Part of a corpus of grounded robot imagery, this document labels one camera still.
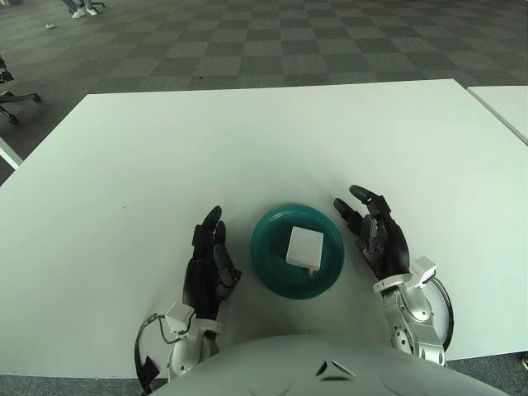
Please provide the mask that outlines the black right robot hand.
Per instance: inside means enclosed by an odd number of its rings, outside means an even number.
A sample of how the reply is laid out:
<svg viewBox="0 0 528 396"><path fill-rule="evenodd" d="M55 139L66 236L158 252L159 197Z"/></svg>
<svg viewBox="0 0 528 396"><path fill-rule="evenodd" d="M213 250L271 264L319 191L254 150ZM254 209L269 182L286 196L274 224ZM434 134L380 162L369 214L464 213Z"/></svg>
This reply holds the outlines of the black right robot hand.
<svg viewBox="0 0 528 396"><path fill-rule="evenodd" d="M349 192L366 206L368 214L361 215L340 198L333 200L333 206L356 235L356 245L376 278L381 281L408 274L410 258L407 241L392 218L386 199L358 185L350 186Z"/></svg>

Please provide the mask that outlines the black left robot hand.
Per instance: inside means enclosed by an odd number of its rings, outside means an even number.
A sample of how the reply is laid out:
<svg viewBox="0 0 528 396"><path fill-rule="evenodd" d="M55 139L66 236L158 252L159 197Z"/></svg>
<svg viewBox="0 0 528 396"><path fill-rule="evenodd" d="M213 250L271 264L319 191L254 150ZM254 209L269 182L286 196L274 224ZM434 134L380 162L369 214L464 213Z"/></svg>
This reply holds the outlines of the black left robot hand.
<svg viewBox="0 0 528 396"><path fill-rule="evenodd" d="M235 267L226 247L222 208L215 206L195 226L183 286L183 304L199 319L217 319L219 307L239 283L242 272Z"/></svg>

